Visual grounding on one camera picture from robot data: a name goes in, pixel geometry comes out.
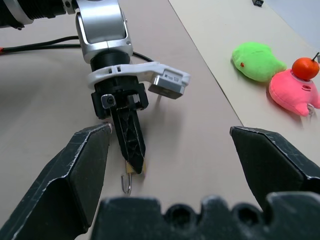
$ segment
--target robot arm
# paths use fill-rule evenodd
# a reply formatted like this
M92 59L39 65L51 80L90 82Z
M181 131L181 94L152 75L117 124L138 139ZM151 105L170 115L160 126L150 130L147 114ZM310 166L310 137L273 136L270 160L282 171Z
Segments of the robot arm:
M0 0L0 28L22 30L40 18L76 14L75 25L86 63L96 116L113 118L121 152L133 170L143 169L146 147L137 110L145 109L149 91L177 99L190 75L158 62L130 64L133 45L118 0Z

